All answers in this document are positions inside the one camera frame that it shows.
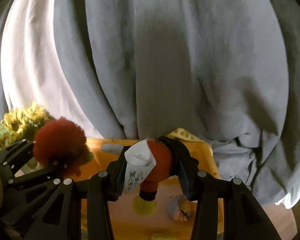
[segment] red fluffy ball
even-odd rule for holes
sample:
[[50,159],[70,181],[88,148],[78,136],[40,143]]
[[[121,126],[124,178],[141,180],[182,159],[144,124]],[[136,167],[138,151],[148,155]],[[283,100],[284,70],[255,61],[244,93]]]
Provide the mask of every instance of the red fluffy ball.
[[84,165],[90,156],[84,130],[74,122],[61,117],[47,122],[34,136],[33,154],[43,166],[58,161],[66,164],[64,175],[79,176],[79,166]]

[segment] metal pin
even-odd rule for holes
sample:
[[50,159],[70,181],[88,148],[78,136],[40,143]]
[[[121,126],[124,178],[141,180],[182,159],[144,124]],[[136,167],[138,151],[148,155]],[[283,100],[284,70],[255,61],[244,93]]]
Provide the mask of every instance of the metal pin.
[[63,184],[65,184],[65,185],[70,185],[71,183],[72,183],[72,179],[65,179],[63,181]]
[[98,176],[99,177],[105,177],[105,176],[107,176],[108,175],[108,172],[106,172],[106,171],[100,171],[99,173],[98,173]]
[[207,173],[205,171],[198,171],[198,176],[199,177],[205,177]]
[[241,181],[241,179],[239,179],[239,178],[234,178],[234,179],[233,179],[233,183],[234,183],[234,184],[240,185],[241,182],[242,182],[242,181]]
[[58,185],[58,184],[60,184],[60,179],[54,179],[54,181],[53,181],[53,183],[55,184],[55,185]]

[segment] wooden floor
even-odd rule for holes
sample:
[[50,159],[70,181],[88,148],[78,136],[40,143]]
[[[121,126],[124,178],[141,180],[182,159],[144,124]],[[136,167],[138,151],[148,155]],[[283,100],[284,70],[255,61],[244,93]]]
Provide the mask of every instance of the wooden floor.
[[264,207],[268,217],[277,229],[282,240],[292,240],[297,233],[297,225],[292,209],[286,209],[284,205],[272,204]]

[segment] orange tray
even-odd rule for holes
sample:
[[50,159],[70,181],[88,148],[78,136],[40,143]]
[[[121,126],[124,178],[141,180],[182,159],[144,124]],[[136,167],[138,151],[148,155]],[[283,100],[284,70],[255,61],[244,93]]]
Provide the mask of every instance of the orange tray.
[[[118,156],[103,152],[101,150],[103,144],[130,146],[136,142],[138,141],[88,138],[87,145],[92,151],[94,159],[80,168],[82,172],[80,177],[73,177],[73,179],[75,181],[89,179],[99,171],[105,170],[111,161],[118,159]],[[198,167],[200,170],[210,173],[215,178],[220,178],[209,144],[205,142],[182,142],[188,148],[190,155],[199,161]],[[176,222],[169,219],[166,210],[169,200],[182,194],[178,178],[169,178],[159,184],[156,196],[158,211],[150,217],[140,217],[133,212],[132,200],[138,195],[138,192],[137,190],[133,193],[124,193],[117,202],[108,202],[112,229],[116,240],[150,240],[155,234],[162,234],[177,240],[190,239],[194,218],[187,222]],[[85,230],[87,229],[86,212],[87,201],[83,199],[81,225]],[[223,201],[219,199],[218,233],[223,232],[223,223]]]

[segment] small plush toy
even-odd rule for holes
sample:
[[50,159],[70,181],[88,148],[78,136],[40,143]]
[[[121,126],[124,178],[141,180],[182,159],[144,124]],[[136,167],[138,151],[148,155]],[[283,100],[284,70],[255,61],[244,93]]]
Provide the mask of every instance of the small plush toy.
[[140,185],[139,196],[133,200],[134,212],[140,216],[149,216],[156,212],[155,196],[158,183],[169,178],[173,169],[173,156],[170,150],[162,143],[155,140],[147,140],[156,166]]
[[79,166],[91,160],[84,130],[61,117],[47,122],[34,136],[34,158],[44,167],[58,163],[64,166],[63,175],[80,176]]

